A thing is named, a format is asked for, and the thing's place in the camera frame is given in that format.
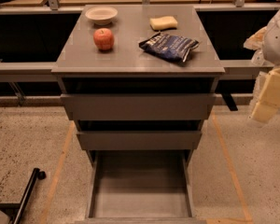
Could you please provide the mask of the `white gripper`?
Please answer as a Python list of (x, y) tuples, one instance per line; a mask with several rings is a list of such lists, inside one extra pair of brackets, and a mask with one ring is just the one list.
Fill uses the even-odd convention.
[[(262, 47), (264, 59), (280, 65), (280, 9), (267, 27), (262, 27), (244, 42), (244, 47), (251, 50)], [(268, 123), (276, 114), (280, 108), (280, 66), (267, 74), (259, 74), (251, 104), (250, 118), (254, 121)]]

